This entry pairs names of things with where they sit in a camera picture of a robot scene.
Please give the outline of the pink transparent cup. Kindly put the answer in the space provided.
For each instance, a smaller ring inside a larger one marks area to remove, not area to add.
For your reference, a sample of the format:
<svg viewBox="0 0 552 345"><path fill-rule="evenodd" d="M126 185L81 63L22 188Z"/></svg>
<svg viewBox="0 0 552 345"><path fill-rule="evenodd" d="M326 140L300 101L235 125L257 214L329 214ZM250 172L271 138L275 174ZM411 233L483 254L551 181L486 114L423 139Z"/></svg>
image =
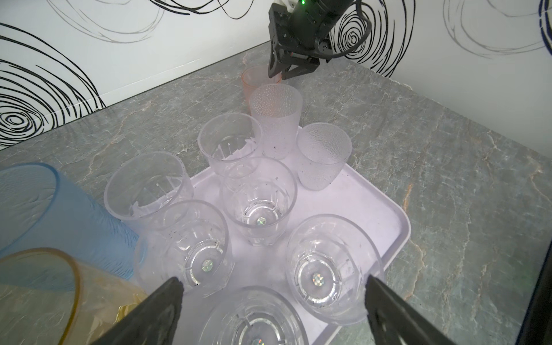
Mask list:
<svg viewBox="0 0 552 345"><path fill-rule="evenodd" d="M242 73L241 79L245 103L247 106L247 113L248 115L251 115L250 96L253 91L260 86L280 83L282 81L282 76L279 73L276 76L270 78L268 76L268 65L264 64L249 67Z"/></svg>

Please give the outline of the clear faceted glass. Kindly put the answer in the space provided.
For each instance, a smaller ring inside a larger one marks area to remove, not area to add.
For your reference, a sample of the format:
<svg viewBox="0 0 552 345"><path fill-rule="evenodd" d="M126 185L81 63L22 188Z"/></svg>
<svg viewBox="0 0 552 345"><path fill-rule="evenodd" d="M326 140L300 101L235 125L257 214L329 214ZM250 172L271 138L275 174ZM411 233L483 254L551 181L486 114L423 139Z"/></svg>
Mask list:
<svg viewBox="0 0 552 345"><path fill-rule="evenodd" d="M287 243L287 281L307 312L337 326L367 318L367 280L384 280L385 268L362 228L343 216L319 214L302 221Z"/></svg>
<svg viewBox="0 0 552 345"><path fill-rule="evenodd" d="M172 204L156 216L137 243L134 278L151 294L176 277L186 293L208 297L224 289L234 269L229 228L206 201Z"/></svg>
<svg viewBox="0 0 552 345"><path fill-rule="evenodd" d="M149 152L125 162L112 175L103 201L111 215L141 232L165 207L193 195L191 178L178 156Z"/></svg>

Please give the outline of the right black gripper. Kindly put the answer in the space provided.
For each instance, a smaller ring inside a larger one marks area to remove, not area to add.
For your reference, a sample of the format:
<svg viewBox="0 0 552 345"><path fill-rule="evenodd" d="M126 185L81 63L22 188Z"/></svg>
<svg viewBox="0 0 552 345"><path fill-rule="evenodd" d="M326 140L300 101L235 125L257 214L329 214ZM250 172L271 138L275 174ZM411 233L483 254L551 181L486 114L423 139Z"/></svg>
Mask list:
<svg viewBox="0 0 552 345"><path fill-rule="evenodd" d="M329 34L352 1L299 1L293 11L283 4L269 8L268 76L283 80L313 73L321 60L344 56L332 50Z"/></svg>

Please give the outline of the lilac plastic tray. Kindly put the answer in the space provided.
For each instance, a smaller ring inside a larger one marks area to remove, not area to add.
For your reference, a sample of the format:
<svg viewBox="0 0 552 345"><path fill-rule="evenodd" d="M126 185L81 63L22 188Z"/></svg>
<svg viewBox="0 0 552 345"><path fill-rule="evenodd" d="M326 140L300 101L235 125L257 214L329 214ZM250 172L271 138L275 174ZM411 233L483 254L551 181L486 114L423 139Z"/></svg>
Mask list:
<svg viewBox="0 0 552 345"><path fill-rule="evenodd" d="M411 223L404 210L349 165L322 191L298 188L287 230L293 231L305 219L319 214L336 214L358 225L375 244L384 268L389 267L411 236ZM209 314L224 296L252 285L271 288L292 304L310 344L329 344L339 326L320 321L307 312L294 299L286 280L288 235L268 247L252 246L232 223L229 235L235 266L227 286L207 298L195 293L184 295L174 344L197 344Z"/></svg>

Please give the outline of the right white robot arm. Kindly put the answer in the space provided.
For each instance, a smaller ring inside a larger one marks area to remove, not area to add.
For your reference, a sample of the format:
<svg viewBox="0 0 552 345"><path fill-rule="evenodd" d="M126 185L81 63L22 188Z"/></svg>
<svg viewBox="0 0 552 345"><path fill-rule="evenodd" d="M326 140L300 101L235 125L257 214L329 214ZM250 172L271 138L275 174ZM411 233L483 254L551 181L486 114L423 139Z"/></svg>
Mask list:
<svg viewBox="0 0 552 345"><path fill-rule="evenodd" d="M363 36L349 49L335 53L329 34L346 10L355 7L365 25ZM372 31L371 21L363 15L361 1L299 1L293 11L272 3L269 9L270 62L268 76L283 80L313 73L322 60L331 61L354 52Z"/></svg>

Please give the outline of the frosted clear cup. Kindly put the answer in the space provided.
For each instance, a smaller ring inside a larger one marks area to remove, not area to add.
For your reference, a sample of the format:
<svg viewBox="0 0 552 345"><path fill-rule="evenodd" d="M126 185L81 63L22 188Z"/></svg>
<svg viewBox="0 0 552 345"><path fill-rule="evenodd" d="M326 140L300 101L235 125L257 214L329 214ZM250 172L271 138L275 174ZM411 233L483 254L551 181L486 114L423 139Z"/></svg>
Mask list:
<svg viewBox="0 0 552 345"><path fill-rule="evenodd" d="M304 188L321 191L339 175L352 154L352 141L340 127L313 123L298 131L296 168Z"/></svg>
<svg viewBox="0 0 552 345"><path fill-rule="evenodd" d="M281 83L260 86L250 96L250 110L263 131L263 154L277 160L289 156L303 111L299 90Z"/></svg>

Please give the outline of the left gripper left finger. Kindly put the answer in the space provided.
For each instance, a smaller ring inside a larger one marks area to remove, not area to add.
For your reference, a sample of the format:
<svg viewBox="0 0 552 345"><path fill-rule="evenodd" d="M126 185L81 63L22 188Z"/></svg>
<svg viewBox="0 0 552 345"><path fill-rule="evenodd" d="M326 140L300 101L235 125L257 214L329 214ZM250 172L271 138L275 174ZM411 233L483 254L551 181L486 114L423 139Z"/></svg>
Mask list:
<svg viewBox="0 0 552 345"><path fill-rule="evenodd" d="M181 315L184 287L171 277L146 296L118 277L89 280L92 300L110 313L126 313L95 344L172 344Z"/></svg>

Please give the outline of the blue frosted cup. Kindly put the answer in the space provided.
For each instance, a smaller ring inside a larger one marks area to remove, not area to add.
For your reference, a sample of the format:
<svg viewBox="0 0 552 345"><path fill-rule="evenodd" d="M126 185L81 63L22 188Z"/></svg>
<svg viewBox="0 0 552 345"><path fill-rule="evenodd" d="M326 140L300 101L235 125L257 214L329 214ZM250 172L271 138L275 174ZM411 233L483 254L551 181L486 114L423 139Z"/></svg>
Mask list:
<svg viewBox="0 0 552 345"><path fill-rule="evenodd" d="M1 170L1 256L40 247L123 279L133 276L138 235L44 163Z"/></svg>

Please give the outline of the yellow transparent cup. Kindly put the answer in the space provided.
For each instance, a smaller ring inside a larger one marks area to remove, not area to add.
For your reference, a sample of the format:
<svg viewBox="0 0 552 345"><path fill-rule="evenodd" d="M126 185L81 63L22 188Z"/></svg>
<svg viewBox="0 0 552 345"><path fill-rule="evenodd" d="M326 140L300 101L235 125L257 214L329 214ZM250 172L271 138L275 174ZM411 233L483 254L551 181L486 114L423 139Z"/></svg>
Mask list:
<svg viewBox="0 0 552 345"><path fill-rule="evenodd" d="M11 254L1 259L1 343L91 344L146 297L60 250Z"/></svg>

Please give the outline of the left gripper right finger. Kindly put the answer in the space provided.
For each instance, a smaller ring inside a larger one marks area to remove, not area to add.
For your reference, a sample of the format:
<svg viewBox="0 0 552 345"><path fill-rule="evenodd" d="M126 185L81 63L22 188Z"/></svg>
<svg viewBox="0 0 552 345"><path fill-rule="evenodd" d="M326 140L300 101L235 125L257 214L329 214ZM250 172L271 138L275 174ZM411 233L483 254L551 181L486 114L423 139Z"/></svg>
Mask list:
<svg viewBox="0 0 552 345"><path fill-rule="evenodd" d="M452 344L382 280L370 275L365 308L376 344Z"/></svg>

